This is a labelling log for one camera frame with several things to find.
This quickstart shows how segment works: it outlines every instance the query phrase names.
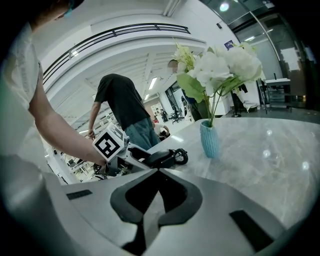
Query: man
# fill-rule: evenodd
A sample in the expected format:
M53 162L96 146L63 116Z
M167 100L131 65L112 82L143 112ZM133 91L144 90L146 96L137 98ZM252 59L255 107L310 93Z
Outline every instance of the man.
M95 136L93 127L103 102L109 103L115 119L133 144L148 150L160 142L134 83L119 74L108 74L100 81L89 120L91 139Z
M155 122L152 122L152 126L154 128L154 131L156 133L156 135L160 135L160 133L162 132L161 131L161 128L165 129L166 130L166 133L165 133L165 136L170 136L170 131L169 131L169 128L164 125L164 124L161 124L161 123L155 123Z
M175 59L170 60L168 63L168 68L172 69L172 73L176 73L178 70L178 62ZM183 89L182 89L182 93L189 104L191 115L194 121L209 118L207 105L204 100L201 101L200 103L197 103L197 101L194 98L190 98L186 96L186 93Z
M166 139L170 136L169 128L166 125L152 122L152 126L153 126L153 129L154 129L156 135L159 137L160 141L163 141L164 139ZM166 130L165 135L161 134L162 133L161 128Z

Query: person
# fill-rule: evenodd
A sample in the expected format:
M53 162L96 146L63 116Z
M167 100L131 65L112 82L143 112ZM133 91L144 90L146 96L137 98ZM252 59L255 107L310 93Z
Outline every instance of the person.
M161 111L162 120L164 122L168 122L168 114L167 114L167 112L165 110L163 110L163 109L161 109L160 111Z
M185 97L181 96L181 102L182 102L184 107L187 106L187 101L186 101Z
M87 134L90 138L95 137L93 127L103 102L108 102L133 144L148 150L160 142L134 83L119 74L108 74L100 81L90 114Z
M155 123L155 122L152 122L152 126L153 126L153 129L156 133L156 135L160 135L161 134L161 128L165 129L166 130L166 133L165 133L165 136L170 136L170 131L169 131L169 128L164 125L164 124L161 124L161 123Z
M43 172L50 172L50 169L40 134L57 150L99 165L105 164L104 158L92 146L92 141L76 132L51 107L44 91L43 71L32 44L33 33L38 28L70 13L83 1L41 1L40 12L22 28L1 66L1 84L5 84L6 97L11 99L6 102L10 105L6 107L6 112L8 116L14 116L7 119L9 125L6 132L10 144L0 154L18 155Z
M170 60L167 66L172 70L172 73L176 73L178 70L178 62L175 59ZM207 105L204 100L200 103L197 103L197 101L194 98L188 97L183 89L182 93L189 104L191 115L194 121L209 118Z

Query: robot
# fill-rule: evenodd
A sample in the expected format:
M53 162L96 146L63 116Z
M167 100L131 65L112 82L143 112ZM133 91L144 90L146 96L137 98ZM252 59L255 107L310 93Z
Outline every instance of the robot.
M93 177L99 180L152 168L171 168L174 164L184 165L188 162L188 154L182 148L148 153L131 143L130 138L112 122L94 140L93 147L107 162L104 167L96 164L93 167Z

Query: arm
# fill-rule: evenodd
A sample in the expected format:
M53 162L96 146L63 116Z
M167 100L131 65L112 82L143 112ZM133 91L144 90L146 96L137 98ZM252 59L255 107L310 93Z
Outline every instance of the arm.
M169 128L166 125L164 125L163 128L166 130L166 135L168 136L170 134Z
M91 108L91 114L90 114L90 120L89 120L89 130L88 130L88 136L93 139L95 136L94 133L94 124L97 118L97 115L99 113L99 110L101 108L101 102L94 102Z
M42 82L38 83L30 102L30 113L42 137L66 154L103 166L105 159L94 149L92 142L76 132L51 107Z

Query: marble table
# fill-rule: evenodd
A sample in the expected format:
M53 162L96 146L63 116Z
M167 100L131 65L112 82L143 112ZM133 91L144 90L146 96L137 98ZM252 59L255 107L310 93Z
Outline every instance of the marble table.
M173 169L226 183L273 213L286 228L308 215L320 179L320 125L272 118L214 121L219 158L206 157L199 120L149 150L183 148L186 165Z

